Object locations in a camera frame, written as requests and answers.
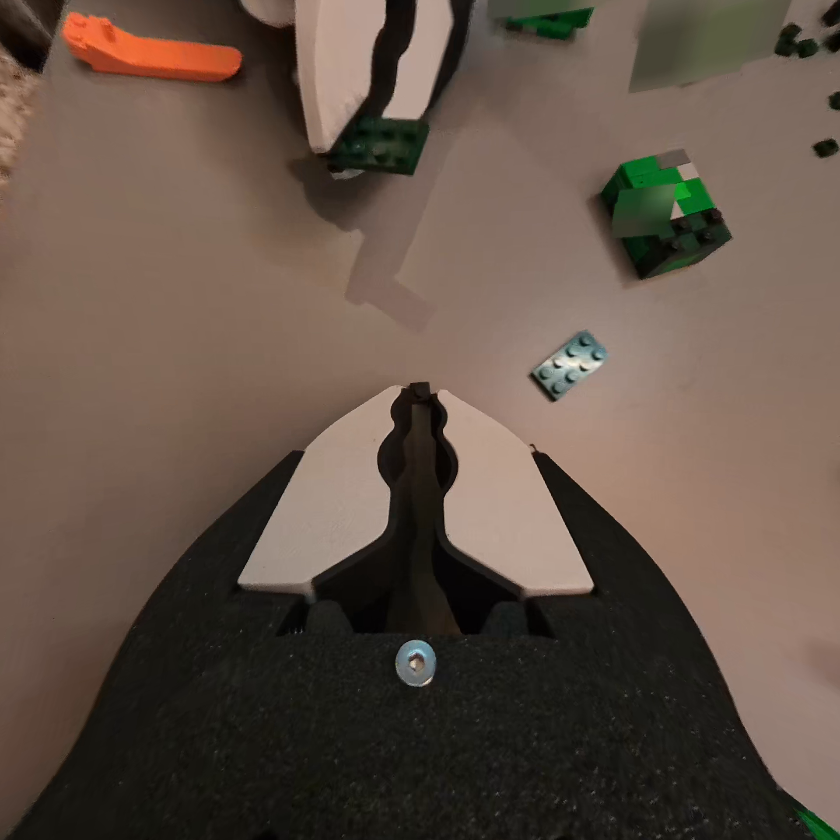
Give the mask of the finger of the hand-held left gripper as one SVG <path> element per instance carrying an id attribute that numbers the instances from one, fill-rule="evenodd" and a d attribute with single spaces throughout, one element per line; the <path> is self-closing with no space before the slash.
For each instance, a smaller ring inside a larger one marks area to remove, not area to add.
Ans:
<path id="1" fill-rule="evenodd" d="M 428 109 L 442 66 L 454 13 L 449 1 L 416 1 L 412 35 L 398 61 L 395 89 L 383 118 L 420 120 Z"/>
<path id="2" fill-rule="evenodd" d="M 371 90 L 385 1 L 297 1 L 297 76 L 310 149 L 331 151 Z"/>

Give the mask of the dark green brick plate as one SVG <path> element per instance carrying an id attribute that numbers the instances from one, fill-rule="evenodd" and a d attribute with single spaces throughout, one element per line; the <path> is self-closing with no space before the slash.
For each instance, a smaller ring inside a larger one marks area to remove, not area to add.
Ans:
<path id="1" fill-rule="evenodd" d="M 429 125 L 422 119 L 361 117 L 323 157 L 335 171 L 412 176 L 428 135 Z"/>
<path id="2" fill-rule="evenodd" d="M 530 377 L 541 393 L 556 403 L 598 371 L 607 358 L 605 345 L 590 331 L 582 330 L 533 368 Z"/>

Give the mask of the small green brick assembly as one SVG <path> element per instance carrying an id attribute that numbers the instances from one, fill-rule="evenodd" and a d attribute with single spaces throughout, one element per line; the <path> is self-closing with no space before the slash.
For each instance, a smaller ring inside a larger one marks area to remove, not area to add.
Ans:
<path id="1" fill-rule="evenodd" d="M 620 164 L 600 200 L 640 280 L 698 264 L 732 239 L 684 149 Z"/>

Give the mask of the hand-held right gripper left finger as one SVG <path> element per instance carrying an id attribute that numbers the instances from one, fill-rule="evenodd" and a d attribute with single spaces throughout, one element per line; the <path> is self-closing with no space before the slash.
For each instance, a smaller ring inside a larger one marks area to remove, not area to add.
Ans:
<path id="1" fill-rule="evenodd" d="M 304 450 L 238 586 L 314 596 L 317 580 L 396 524 L 411 392 L 392 385 L 333 422 Z"/>

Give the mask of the orange brick separator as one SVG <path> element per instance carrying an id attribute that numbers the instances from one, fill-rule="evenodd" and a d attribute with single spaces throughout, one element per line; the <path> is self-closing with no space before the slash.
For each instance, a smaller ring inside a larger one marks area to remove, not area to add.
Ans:
<path id="1" fill-rule="evenodd" d="M 79 13 L 67 16 L 60 35 L 74 58 L 103 74 L 222 82 L 237 75 L 243 63 L 233 47 L 143 38 L 105 17 Z"/>

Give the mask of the scattered small green bricks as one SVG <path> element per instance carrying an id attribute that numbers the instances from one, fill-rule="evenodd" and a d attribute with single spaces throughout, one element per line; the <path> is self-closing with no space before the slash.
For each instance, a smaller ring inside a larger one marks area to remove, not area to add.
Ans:
<path id="1" fill-rule="evenodd" d="M 802 27 L 789 23 L 782 27 L 775 41 L 773 53 L 783 58 L 811 58 L 821 49 L 832 55 L 839 50 L 839 1 L 831 2 L 820 16 L 820 26 L 827 34 L 819 38 L 803 38 Z M 834 91 L 827 98 L 830 110 L 839 110 L 839 91 Z M 839 145 L 835 138 L 826 138 L 812 144 L 814 155 L 820 159 L 829 159 L 838 155 Z"/>

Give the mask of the tall green blocky brick figure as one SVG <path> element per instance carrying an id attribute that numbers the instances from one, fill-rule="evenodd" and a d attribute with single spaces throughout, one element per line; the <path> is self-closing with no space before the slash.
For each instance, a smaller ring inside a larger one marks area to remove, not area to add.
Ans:
<path id="1" fill-rule="evenodd" d="M 799 822 L 806 828 L 813 839 L 839 839 L 839 832 L 825 822 L 814 812 L 805 808 L 802 803 L 796 800 L 793 802 L 794 812 Z"/>

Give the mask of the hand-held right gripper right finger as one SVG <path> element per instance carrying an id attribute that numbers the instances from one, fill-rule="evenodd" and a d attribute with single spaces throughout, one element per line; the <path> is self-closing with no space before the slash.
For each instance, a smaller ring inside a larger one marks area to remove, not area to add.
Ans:
<path id="1" fill-rule="evenodd" d="M 453 393 L 436 396 L 456 462 L 444 493 L 448 542 L 525 598 L 591 593 L 592 577 L 530 447 Z"/>

